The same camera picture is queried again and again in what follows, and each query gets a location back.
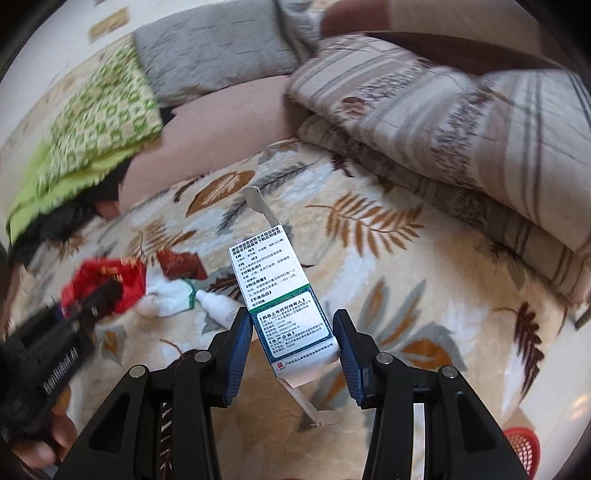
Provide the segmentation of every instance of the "tiled floor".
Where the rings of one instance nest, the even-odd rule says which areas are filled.
[[[567,322],[521,410],[540,440],[535,480],[551,480],[591,420],[591,323],[578,332]]]

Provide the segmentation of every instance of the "floral bedspread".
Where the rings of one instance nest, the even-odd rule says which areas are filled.
[[[85,258],[140,257],[161,248],[193,251],[208,273],[198,287],[240,298],[227,249],[267,227],[241,188],[258,186],[283,223],[329,317],[347,308],[360,331],[407,364],[457,366],[499,422],[515,410],[543,364],[563,305],[513,260],[491,251],[470,226],[344,157],[300,141],[271,145],[221,171],[178,184],[105,224],[97,220],[31,264],[32,287],[13,308],[13,326],[59,292]],[[221,327],[196,306],[166,318],[129,310],[101,321],[96,350],[71,381],[68,412],[82,429],[131,366],[166,367],[206,348]],[[258,342],[231,408],[214,412],[223,477],[360,478],[372,413],[349,398],[340,365],[303,387],[340,424],[311,427],[274,379]],[[415,416],[414,478],[421,478],[423,419]],[[163,472],[169,467],[165,464]]]

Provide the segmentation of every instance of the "white bottle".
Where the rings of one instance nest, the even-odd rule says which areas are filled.
[[[197,290],[195,298],[198,299],[203,310],[205,310],[213,320],[228,330],[232,326],[232,322],[234,321],[234,317],[236,317],[238,309],[244,306],[230,297],[206,292],[205,290]]]

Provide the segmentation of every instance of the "red basket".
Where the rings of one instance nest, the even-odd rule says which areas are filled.
[[[530,429],[513,427],[503,433],[509,440],[513,450],[521,460],[521,464],[530,480],[533,480],[540,464],[540,442]]]

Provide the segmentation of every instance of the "lime green fabric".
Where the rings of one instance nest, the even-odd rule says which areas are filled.
[[[68,101],[41,141],[7,221],[11,242],[38,215],[98,184],[162,131],[133,44],[117,49]]]

